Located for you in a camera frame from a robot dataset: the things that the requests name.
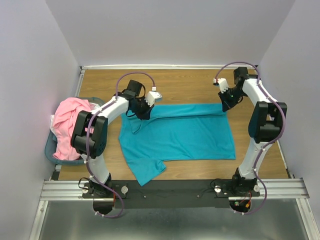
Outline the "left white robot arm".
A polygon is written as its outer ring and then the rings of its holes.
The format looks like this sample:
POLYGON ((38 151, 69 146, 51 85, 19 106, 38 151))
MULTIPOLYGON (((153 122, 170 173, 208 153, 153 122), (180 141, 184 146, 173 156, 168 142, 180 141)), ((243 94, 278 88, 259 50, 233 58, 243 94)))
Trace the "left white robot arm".
POLYGON ((142 83, 130 80, 126 89, 117 90, 111 100, 98 109, 82 110, 77 115, 70 144, 84 159, 93 191, 101 198, 107 197, 112 190, 111 174, 103 156, 109 124, 127 112, 132 112, 139 120, 149 120, 162 95, 156 86, 152 86, 151 91, 140 96, 141 90, 145 89, 142 83))

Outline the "teal t shirt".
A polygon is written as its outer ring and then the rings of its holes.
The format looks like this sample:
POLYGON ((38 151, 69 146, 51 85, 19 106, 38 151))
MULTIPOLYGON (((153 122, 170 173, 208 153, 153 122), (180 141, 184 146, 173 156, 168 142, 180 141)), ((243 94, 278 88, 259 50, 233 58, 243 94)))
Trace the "teal t shirt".
POLYGON ((148 120, 122 114, 118 140, 140 186, 162 174, 166 161, 236 159, 220 103, 156 105, 148 120))

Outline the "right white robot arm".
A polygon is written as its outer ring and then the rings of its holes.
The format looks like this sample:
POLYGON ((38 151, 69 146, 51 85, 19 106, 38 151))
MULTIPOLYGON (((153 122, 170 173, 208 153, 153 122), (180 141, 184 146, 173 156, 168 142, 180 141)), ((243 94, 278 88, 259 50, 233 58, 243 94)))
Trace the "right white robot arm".
POLYGON ((245 157, 231 179, 215 180, 217 195, 242 197, 258 192, 259 169, 270 147, 283 135, 287 104, 273 98, 263 86, 259 74, 250 74, 246 67, 233 71, 234 87, 225 78, 216 76, 213 84, 219 87, 218 96, 223 112, 227 112, 248 97, 254 109, 248 124, 250 143, 245 157))

